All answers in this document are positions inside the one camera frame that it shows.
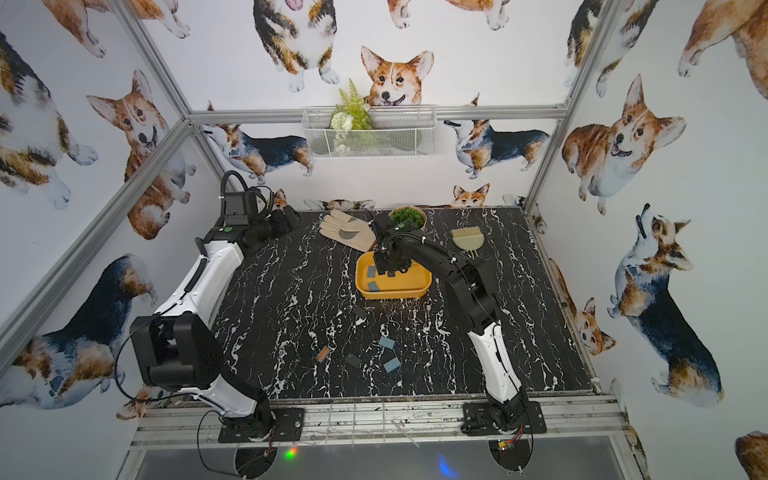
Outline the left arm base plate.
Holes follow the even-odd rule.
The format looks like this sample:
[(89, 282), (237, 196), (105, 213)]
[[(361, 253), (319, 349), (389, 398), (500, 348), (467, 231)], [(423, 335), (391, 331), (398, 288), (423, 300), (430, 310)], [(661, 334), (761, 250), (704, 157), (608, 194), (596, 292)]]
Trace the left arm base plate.
[(218, 441), (222, 444), (298, 441), (305, 413), (303, 408), (278, 408), (265, 415), (256, 412), (248, 417), (223, 417)]

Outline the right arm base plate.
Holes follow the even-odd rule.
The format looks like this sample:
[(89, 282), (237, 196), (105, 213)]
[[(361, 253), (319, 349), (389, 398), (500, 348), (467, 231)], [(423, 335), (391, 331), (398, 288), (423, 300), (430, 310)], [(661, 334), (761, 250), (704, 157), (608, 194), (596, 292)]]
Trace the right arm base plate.
[(464, 403), (460, 431), (467, 436), (543, 434), (548, 431), (539, 402), (506, 408), (491, 403)]

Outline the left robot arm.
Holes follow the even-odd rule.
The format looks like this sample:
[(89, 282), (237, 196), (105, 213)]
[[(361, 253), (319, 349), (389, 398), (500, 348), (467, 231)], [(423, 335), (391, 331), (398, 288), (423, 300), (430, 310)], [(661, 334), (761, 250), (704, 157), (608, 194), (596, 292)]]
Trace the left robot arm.
[(267, 437), (278, 420), (265, 391), (239, 379), (225, 365), (223, 348), (210, 325), (246, 256), (299, 224), (299, 214), (290, 206), (243, 225), (220, 218), (205, 237), (195, 239), (197, 263), (182, 284), (155, 313), (136, 318), (129, 329), (127, 342), (143, 382), (206, 403), (239, 439)]

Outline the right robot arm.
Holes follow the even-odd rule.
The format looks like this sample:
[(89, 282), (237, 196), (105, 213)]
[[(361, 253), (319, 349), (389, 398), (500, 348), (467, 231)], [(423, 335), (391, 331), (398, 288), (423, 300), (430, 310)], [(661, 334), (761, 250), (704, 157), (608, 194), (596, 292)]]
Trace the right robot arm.
[(521, 433), (521, 423), (529, 418), (529, 400), (503, 338), (497, 281), (490, 266), (448, 250), (411, 221), (397, 224), (384, 213), (368, 226), (376, 239), (374, 262), (380, 274), (403, 273), (417, 263), (439, 279), (445, 311), (459, 319), (482, 367), (489, 407), (480, 425)]

